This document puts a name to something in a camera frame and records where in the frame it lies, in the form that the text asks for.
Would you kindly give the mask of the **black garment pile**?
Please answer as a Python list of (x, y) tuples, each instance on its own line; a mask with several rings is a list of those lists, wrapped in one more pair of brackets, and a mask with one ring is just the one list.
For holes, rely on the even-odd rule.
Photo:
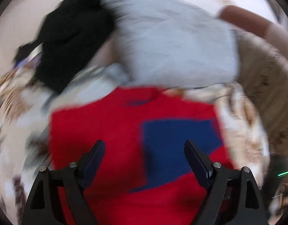
[(37, 38), (18, 48), (15, 65), (42, 47), (35, 78), (61, 94), (114, 31), (112, 14), (101, 0), (63, 0), (46, 15)]

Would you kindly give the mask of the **leaf pattern fleece blanket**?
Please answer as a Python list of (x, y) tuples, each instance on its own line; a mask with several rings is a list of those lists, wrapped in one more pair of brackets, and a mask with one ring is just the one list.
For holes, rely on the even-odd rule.
[[(61, 95), (33, 81), (34, 70), (21, 68), (0, 76), (0, 208), (20, 224), (26, 197), (40, 166), (49, 164), (48, 123), (52, 111), (101, 99), (127, 76), (117, 64), (77, 74)], [(236, 169), (247, 166), (263, 184), (270, 154), (260, 115), (236, 82), (204, 88), (172, 88), (168, 95), (212, 103), (227, 153)]]

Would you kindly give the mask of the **red and blue knit sweater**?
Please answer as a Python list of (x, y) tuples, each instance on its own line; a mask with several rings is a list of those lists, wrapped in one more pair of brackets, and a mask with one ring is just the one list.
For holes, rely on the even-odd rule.
[(214, 106), (157, 88), (117, 88), (52, 114), (56, 169), (79, 160), (97, 140), (104, 141), (105, 155), (85, 197), (99, 224), (189, 224), (206, 192), (185, 158), (187, 140), (232, 167)]

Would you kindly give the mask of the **small purple clothes pile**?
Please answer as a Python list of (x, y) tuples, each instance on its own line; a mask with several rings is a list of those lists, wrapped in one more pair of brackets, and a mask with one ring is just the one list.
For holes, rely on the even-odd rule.
[(41, 61), (42, 56), (42, 43), (39, 45), (35, 43), (27, 43), (17, 48), (16, 55), (13, 59), (13, 68), (19, 69), (20, 67), (35, 68)]

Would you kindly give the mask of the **brown pink bolster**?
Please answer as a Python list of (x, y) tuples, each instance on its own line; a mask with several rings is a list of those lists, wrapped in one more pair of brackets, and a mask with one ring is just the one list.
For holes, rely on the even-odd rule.
[(251, 11), (234, 5), (227, 5), (219, 12), (222, 20), (259, 36), (275, 48), (288, 60), (288, 32), (280, 25)]

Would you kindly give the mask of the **grey quilted pillow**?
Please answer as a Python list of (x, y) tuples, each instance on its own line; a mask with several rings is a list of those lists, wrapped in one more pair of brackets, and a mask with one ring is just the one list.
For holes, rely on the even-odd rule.
[(230, 25), (179, 0), (102, 0), (115, 17), (120, 64), (136, 86), (204, 87), (238, 75)]

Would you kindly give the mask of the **striped brown headboard cushion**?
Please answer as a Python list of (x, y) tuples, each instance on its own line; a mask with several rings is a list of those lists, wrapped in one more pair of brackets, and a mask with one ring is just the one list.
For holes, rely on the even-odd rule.
[(235, 34), (238, 82), (260, 113), (271, 149), (288, 156), (288, 60), (252, 33)]

